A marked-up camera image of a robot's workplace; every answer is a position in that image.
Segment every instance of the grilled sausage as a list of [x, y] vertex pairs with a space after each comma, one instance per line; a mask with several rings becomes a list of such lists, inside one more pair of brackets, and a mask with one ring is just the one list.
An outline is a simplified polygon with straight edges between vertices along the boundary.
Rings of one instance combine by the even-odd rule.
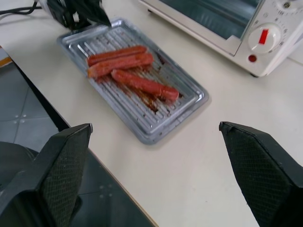
[[153, 63], [153, 56], [150, 53], [141, 53], [131, 56], [101, 61], [88, 69], [89, 78], [98, 78], [110, 74], [112, 70], [126, 70], [138, 66]]
[[107, 53], [100, 53], [100, 54], [95, 54], [92, 56], [89, 56], [86, 59], [86, 62], [88, 64], [88, 66], [92, 66], [100, 61], [106, 61], [106, 60], [110, 60], [110, 59], [114, 59], [114, 58], [120, 58], [120, 57], [125, 57], [125, 56], [129, 56], [129, 55], [133, 55], [133, 54], [139, 54], [139, 53], [145, 53], [147, 52], [147, 48], [145, 46], [132, 46], [129, 48], [124, 48], [121, 50], [117, 50], [117, 51], [111, 51], [111, 52], [107, 52]]
[[119, 83], [164, 98], [165, 100], [174, 102], [179, 97], [179, 92], [173, 87], [168, 87], [155, 81], [141, 78], [123, 70], [113, 70], [111, 75], [113, 79]]

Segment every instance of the floor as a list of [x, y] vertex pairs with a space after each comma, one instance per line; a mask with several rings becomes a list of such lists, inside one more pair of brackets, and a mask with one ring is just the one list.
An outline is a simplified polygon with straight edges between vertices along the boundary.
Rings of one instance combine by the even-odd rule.
[[[40, 152], [52, 135], [68, 125], [20, 72], [13, 63], [0, 68], [0, 141]], [[82, 204], [71, 227], [154, 226], [92, 152], [78, 196]]]

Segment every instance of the white appliance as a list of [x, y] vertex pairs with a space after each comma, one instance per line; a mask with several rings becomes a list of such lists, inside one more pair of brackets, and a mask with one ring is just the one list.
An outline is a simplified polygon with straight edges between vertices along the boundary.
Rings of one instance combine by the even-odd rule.
[[251, 74], [274, 70], [303, 40], [303, 0], [140, 0]]

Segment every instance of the baking tray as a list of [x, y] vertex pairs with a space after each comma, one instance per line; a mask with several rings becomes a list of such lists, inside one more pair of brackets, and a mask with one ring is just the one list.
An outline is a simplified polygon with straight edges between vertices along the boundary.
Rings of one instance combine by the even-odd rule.
[[133, 92], [110, 79], [89, 82], [142, 143], [155, 144], [201, 107], [208, 100], [208, 93], [130, 22], [116, 18], [111, 23], [111, 28], [90, 26], [71, 32], [60, 36], [57, 42], [86, 77], [86, 58], [92, 54], [138, 44], [148, 47], [155, 61], [136, 74], [176, 88], [180, 97], [175, 103]]

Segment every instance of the power cord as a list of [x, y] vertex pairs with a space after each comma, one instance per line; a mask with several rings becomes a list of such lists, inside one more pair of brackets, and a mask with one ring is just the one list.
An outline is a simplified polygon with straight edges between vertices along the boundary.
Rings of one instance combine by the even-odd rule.
[[8, 9], [0, 11], [0, 15], [7, 14], [7, 13], [14, 13], [14, 14], [21, 14], [21, 15], [28, 15], [34, 12], [35, 9], [42, 9], [41, 6], [37, 6], [37, 2], [35, 1], [32, 7], [22, 7], [22, 8], [15, 8], [15, 9]]

